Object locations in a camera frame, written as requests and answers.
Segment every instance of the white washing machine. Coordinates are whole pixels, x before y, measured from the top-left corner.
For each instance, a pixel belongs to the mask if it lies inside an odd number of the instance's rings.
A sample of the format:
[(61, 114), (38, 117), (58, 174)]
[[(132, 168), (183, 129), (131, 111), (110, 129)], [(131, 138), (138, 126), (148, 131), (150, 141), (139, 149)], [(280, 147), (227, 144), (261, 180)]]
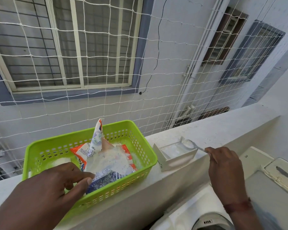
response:
[[(265, 229), (288, 230), (288, 162), (250, 147), (240, 157), (248, 195)], [(210, 184), (173, 205), (151, 230), (230, 230), (229, 215)]]

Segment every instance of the hand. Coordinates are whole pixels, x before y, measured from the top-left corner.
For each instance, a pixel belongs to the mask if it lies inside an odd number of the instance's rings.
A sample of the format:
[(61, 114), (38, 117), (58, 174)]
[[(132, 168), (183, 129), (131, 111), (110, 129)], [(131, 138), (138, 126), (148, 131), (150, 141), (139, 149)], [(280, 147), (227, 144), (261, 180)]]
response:
[(209, 177), (215, 194), (223, 205), (248, 200), (242, 162), (227, 147), (205, 148), (210, 156)]
[(94, 176), (69, 162), (20, 182), (0, 207), (0, 229), (54, 229)]

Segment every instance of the black cable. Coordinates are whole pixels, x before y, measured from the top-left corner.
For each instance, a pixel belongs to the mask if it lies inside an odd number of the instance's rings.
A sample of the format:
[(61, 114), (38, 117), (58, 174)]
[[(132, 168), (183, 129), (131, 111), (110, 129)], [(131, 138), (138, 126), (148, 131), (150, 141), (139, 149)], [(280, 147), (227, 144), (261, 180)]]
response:
[[(166, 3), (167, 0), (165, 0), (164, 4), (163, 4), (163, 8), (162, 8), (162, 15), (161, 15), (161, 19), (160, 19), (160, 22), (159, 22), (159, 25), (158, 25), (158, 57), (157, 57), (157, 64), (156, 64), (156, 67), (154, 68), (154, 70), (157, 68), (158, 66), (158, 59), (159, 59), (159, 54), (160, 54), (160, 51), (159, 51), (159, 42), (160, 42), (160, 32), (159, 32), (159, 26), (160, 26), (160, 23), (162, 21), (162, 17), (163, 17), (163, 11), (164, 11), (164, 6), (165, 6), (165, 3)], [(143, 92), (139, 92), (139, 95), (141, 95), (142, 93), (144, 93), (147, 89), (147, 85), (148, 85), (148, 82), (146, 84), (146, 87), (145, 87), (145, 90)]]

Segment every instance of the basket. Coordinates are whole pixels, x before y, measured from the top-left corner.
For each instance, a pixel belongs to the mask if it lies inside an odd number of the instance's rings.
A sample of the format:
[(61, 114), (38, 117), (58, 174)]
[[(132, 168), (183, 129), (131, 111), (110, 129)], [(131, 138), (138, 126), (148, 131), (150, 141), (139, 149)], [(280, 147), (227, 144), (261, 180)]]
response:
[[(91, 142), (94, 129), (93, 127), (31, 143), (25, 153), (22, 180), (29, 178), (29, 171), (31, 176), (34, 176), (49, 169), (52, 167), (52, 162), (60, 157), (69, 157), (73, 163), (79, 165), (75, 155), (69, 149)], [(124, 120), (106, 124), (103, 125), (103, 131), (105, 138), (110, 143), (120, 143), (127, 146), (138, 171), (82, 197), (66, 214), (65, 218), (99, 203), (121, 192), (135, 181), (145, 178), (152, 166), (157, 163), (156, 154), (134, 122)]]

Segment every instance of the red thread bracelet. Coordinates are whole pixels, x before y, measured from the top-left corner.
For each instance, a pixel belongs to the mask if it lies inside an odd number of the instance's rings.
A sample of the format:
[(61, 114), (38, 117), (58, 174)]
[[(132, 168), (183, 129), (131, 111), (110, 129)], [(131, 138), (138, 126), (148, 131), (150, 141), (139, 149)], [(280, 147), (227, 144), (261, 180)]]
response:
[(243, 212), (252, 208), (253, 206), (250, 198), (248, 198), (247, 201), (244, 201), (242, 203), (232, 203), (224, 205), (224, 209), (227, 212), (227, 214), (231, 214), (233, 212)]

